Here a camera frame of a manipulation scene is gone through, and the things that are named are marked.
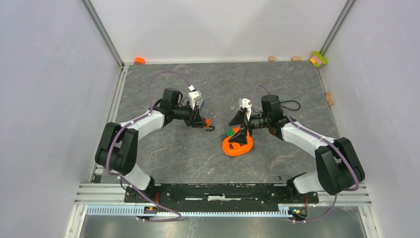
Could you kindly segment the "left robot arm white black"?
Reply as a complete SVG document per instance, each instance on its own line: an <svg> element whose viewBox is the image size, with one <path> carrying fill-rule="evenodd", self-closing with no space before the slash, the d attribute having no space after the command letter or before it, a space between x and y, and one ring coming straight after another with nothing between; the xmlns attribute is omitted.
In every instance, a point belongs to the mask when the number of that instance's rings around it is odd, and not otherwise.
<svg viewBox="0 0 420 238"><path fill-rule="evenodd" d="M156 195L156 189L152 186L154 180L137 165L139 140L174 119L184 121L187 127L214 130L210 119L200 115L203 102L200 91L189 92L187 100L183 104L179 90L166 88L162 98L143 115L123 123L107 123L95 154L96 164L122 176L136 187L136 194L142 201L152 201Z"/></svg>

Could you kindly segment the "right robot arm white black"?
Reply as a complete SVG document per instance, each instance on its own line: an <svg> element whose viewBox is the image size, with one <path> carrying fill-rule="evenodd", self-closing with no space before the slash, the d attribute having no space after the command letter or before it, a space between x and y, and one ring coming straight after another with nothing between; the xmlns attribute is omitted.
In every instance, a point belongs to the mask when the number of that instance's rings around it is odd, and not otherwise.
<svg viewBox="0 0 420 238"><path fill-rule="evenodd" d="M240 100L240 108L229 122L229 126L237 125L239 130L228 141L247 145L253 130L266 128L271 135L314 157L315 172L288 180L286 196L290 201L299 202L309 192L325 191L337 195L342 191L359 189L366 175L349 139L334 139L304 127L284 112L276 95L263 96L261 103L262 111L252 114L251 101L246 98Z"/></svg>

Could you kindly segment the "black cable loop lock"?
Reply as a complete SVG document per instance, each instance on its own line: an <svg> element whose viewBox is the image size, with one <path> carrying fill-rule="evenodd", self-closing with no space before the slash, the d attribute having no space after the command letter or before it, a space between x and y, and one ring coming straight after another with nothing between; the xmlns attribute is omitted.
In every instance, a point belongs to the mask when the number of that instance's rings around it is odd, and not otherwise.
<svg viewBox="0 0 420 238"><path fill-rule="evenodd" d="M296 100L287 100L280 102L281 106L290 111L299 111L301 104Z"/></svg>

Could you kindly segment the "orange black padlock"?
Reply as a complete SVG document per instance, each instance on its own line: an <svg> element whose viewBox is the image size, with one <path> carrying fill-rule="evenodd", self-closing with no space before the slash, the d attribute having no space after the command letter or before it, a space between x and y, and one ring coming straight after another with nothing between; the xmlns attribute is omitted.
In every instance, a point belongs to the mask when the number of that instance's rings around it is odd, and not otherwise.
<svg viewBox="0 0 420 238"><path fill-rule="evenodd" d="M211 124L211 119L205 119L205 130L206 131L214 131L215 127Z"/></svg>

